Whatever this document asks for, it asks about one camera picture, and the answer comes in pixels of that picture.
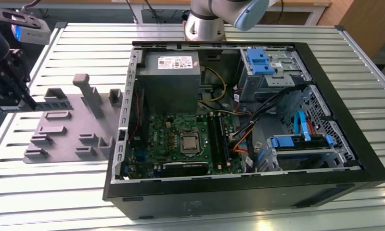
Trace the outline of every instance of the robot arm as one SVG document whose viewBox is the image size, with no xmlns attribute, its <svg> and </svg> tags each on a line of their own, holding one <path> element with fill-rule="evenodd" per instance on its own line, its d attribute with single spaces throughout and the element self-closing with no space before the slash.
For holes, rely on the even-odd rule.
<svg viewBox="0 0 385 231">
<path fill-rule="evenodd" d="M 249 30 L 266 8 L 278 0 L 191 0 L 191 13 L 185 24 L 185 36 L 191 41 L 223 39 L 223 21 L 238 30 Z"/>
</svg>

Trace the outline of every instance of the power supply label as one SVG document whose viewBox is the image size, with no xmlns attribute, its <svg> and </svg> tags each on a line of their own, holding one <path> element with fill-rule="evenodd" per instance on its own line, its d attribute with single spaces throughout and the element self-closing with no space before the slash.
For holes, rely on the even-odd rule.
<svg viewBox="0 0 385 231">
<path fill-rule="evenodd" d="M 193 57 L 161 56 L 158 57 L 158 69 L 191 69 Z"/>
</svg>

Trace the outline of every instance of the red wire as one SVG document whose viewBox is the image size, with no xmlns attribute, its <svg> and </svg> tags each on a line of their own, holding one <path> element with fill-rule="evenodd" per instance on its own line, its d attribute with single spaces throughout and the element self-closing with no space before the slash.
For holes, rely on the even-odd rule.
<svg viewBox="0 0 385 231">
<path fill-rule="evenodd" d="M 139 98 L 138 98 L 138 93 L 135 93 L 135 97 L 137 97 L 137 102 L 135 102 L 135 105 L 137 105 L 137 125 L 135 125 L 133 134 L 131 134 L 131 136 L 130 136 L 130 138 L 129 138 L 127 141 L 131 141 L 131 140 L 133 140 L 133 137 L 134 137 L 134 135 L 135 135 L 135 131 L 137 131 L 138 125 L 139 125 L 139 107 L 138 107 Z"/>
</svg>

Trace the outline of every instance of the blue plastic clip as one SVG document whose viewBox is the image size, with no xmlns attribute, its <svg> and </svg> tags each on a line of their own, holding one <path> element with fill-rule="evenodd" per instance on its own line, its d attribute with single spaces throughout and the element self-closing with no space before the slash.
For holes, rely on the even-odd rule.
<svg viewBox="0 0 385 231">
<path fill-rule="evenodd" d="M 301 132 L 298 130 L 298 123 L 301 121 Z M 294 115 L 294 134 L 302 133 L 305 136 L 305 141 L 310 141 L 310 136 L 307 132 L 306 120 L 305 120 L 305 113 L 302 111 L 297 111 Z"/>
<path fill-rule="evenodd" d="M 275 136 L 281 148 L 294 146 L 293 138 L 290 136 Z"/>
<path fill-rule="evenodd" d="M 330 135 L 326 135 L 325 139 L 326 139 L 327 145 L 331 147 L 333 146 L 333 137 Z"/>
<path fill-rule="evenodd" d="M 251 66 L 251 74 L 273 74 L 274 69 L 269 66 L 269 57 L 265 55 L 262 49 L 246 49 L 246 57 Z"/>
<path fill-rule="evenodd" d="M 271 147 L 275 148 L 278 146 L 278 141 L 275 138 L 271 138 L 270 139 L 270 144 L 271 144 Z"/>
</svg>

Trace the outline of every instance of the metal worktable surface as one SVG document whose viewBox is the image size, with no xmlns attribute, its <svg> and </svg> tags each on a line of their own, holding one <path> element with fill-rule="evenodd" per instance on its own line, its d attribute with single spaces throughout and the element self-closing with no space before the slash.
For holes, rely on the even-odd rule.
<svg viewBox="0 0 385 231">
<path fill-rule="evenodd" d="M 226 26 L 226 38 L 309 43 L 385 166 L 385 77 L 349 35 L 329 26 L 258 26 L 247 32 Z M 134 40 L 182 40 L 182 26 L 69 24 L 55 29 L 31 71 L 35 99 L 46 88 L 78 93 L 71 85 L 75 73 L 90 75 L 98 92 L 123 88 Z M 101 200 L 106 161 L 22 162 L 39 115 L 7 115 L 0 128 L 0 230 L 385 230 L 385 184 L 314 208 L 131 221 L 111 203 Z"/>
</svg>

